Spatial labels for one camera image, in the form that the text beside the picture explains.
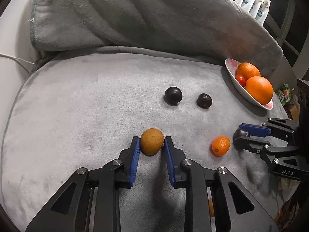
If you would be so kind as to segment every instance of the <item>dark plum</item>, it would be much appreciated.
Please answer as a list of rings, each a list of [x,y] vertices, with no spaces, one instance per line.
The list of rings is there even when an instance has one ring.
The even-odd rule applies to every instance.
[[[240,128],[238,128],[235,132],[234,132],[234,135],[233,135],[233,142],[235,142],[235,140],[240,137],[240,136],[243,136],[243,137],[247,137],[247,138],[250,138],[250,133],[247,132],[247,131],[244,131]]]
[[[198,96],[196,103],[199,107],[208,109],[212,105],[212,99],[208,94],[202,93]]]
[[[182,92],[179,88],[172,86],[164,93],[165,100],[172,105],[177,105],[182,100]]]

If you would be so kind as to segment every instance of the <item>gray fleece cushion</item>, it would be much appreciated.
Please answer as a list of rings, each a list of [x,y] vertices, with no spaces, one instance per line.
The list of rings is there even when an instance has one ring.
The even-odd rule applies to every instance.
[[[31,42],[42,51],[113,45],[221,64],[234,58],[266,78],[282,58],[277,42],[232,0],[34,0],[32,8]]]
[[[178,106],[163,100],[170,86],[182,90]],[[212,97],[208,110],[196,105],[200,93]],[[113,47],[64,52],[28,79],[12,109],[1,150],[3,206],[24,232],[76,169],[100,168],[134,135],[158,128],[203,167],[227,167],[274,218],[282,195],[259,155],[233,145],[222,157],[210,152],[214,138],[232,139],[242,122],[287,118],[276,96],[273,102],[271,111],[250,104],[225,67],[182,56]],[[164,156],[141,154],[133,188],[120,192],[122,231],[183,231],[184,208],[185,191],[171,187]]]

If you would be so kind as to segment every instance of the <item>white bowl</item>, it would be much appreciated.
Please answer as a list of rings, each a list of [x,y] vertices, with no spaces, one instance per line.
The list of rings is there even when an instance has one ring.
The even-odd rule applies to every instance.
[[[235,78],[235,72],[237,70],[238,65],[240,65],[240,63],[234,59],[228,58],[225,60],[225,66],[228,69],[228,72],[231,76],[232,79],[232,83],[235,86],[236,90],[245,98],[245,100],[247,100],[248,102],[258,105],[261,108],[264,108],[266,110],[271,110],[273,108],[273,103],[272,103],[272,99],[270,100],[270,102],[268,104],[262,105],[259,102],[257,102],[246,90],[245,88],[243,88],[239,82],[236,80]]]

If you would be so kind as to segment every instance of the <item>small orange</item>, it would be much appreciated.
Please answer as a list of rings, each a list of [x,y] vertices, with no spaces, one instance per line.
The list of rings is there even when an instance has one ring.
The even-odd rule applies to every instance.
[[[141,151],[148,156],[155,155],[162,147],[164,136],[160,130],[155,128],[147,129],[141,135]]]
[[[257,67],[250,63],[241,63],[236,70],[237,75],[242,75],[247,81],[254,76],[260,76],[260,72]]]
[[[222,156],[227,153],[231,145],[230,139],[226,136],[219,136],[211,143],[211,149],[216,156]]]
[[[272,99],[271,83],[264,77],[251,77],[246,82],[246,91],[260,104],[268,104]]]

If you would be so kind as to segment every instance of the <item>white cable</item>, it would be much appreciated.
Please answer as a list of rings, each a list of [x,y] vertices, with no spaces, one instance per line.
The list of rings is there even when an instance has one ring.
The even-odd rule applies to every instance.
[[[18,62],[18,60],[24,61],[24,62],[26,62],[26,63],[28,63],[28,64],[34,65],[34,63],[29,62],[29,61],[24,60],[24,59],[19,58],[19,57],[14,57],[14,56],[10,56],[10,55],[5,55],[5,54],[2,54],[2,53],[0,53],[0,56],[15,60],[15,61],[16,61],[24,70],[26,70],[28,73],[29,73],[29,71],[28,71],[20,62]]]
[[[28,63],[28,64],[34,65],[34,63],[29,62],[29,61],[24,60],[24,59],[19,58],[19,57],[14,57],[14,56],[10,56],[10,55],[4,55],[4,54],[2,54],[2,53],[0,53],[0,56],[7,57],[7,58],[10,58],[10,59],[17,59],[17,60],[20,60],[20,61],[24,61],[24,62],[26,62],[26,63]]]

